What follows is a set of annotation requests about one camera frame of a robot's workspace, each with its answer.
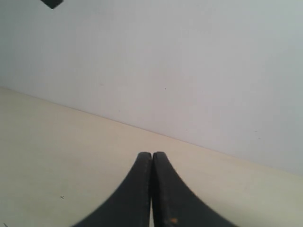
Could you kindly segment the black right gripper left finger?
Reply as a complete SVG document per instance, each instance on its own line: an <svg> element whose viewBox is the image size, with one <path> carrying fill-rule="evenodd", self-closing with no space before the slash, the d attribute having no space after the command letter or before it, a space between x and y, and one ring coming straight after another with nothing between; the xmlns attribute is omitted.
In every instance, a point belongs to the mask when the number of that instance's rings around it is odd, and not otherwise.
<svg viewBox="0 0 303 227"><path fill-rule="evenodd" d="M113 194L76 227L148 227L150 222L152 156L140 152Z"/></svg>

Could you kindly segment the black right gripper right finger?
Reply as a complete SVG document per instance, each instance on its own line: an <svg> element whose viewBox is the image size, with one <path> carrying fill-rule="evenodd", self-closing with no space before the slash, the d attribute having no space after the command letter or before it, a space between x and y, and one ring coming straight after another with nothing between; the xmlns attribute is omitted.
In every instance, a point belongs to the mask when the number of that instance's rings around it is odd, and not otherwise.
<svg viewBox="0 0 303 227"><path fill-rule="evenodd" d="M183 182L164 152L155 152L151 169L155 227L233 227Z"/></svg>

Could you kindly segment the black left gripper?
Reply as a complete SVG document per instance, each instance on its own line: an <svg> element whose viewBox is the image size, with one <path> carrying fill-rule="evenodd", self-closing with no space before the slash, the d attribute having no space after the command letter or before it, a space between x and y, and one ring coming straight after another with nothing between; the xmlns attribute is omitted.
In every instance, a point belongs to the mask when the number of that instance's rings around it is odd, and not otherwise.
<svg viewBox="0 0 303 227"><path fill-rule="evenodd" d="M50 9L55 9L60 4L63 3L63 0L41 0L46 6L48 6Z"/></svg>

